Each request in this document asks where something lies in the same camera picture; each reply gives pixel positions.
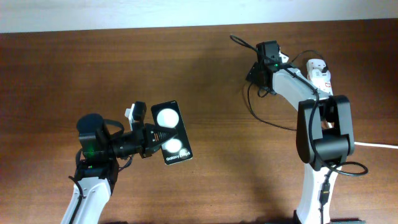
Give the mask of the black smartphone with lit screen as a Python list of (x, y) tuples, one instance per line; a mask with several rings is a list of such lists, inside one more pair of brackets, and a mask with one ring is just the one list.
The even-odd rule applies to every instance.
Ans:
[(188, 140), (178, 103), (168, 101), (151, 107), (157, 137), (161, 141), (161, 150), (166, 165), (172, 165), (193, 158), (193, 152)]

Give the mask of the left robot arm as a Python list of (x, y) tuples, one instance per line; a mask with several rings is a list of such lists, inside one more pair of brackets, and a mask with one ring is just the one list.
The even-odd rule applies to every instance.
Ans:
[(163, 143), (176, 137), (174, 128), (136, 121), (130, 132), (119, 121), (92, 113), (81, 117), (76, 128), (81, 149), (75, 156), (76, 170), (69, 178), (73, 193), (62, 223), (98, 223), (113, 194), (118, 174), (131, 165), (132, 157), (147, 158)]

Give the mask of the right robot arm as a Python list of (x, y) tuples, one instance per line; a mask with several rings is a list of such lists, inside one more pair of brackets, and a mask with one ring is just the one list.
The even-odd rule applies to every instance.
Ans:
[(311, 59), (303, 76), (289, 63), (256, 62), (246, 77), (260, 89), (283, 96), (298, 113), (296, 148), (304, 163), (304, 181), (294, 223), (331, 223), (336, 178), (354, 153), (349, 99), (333, 94), (325, 67), (324, 61)]

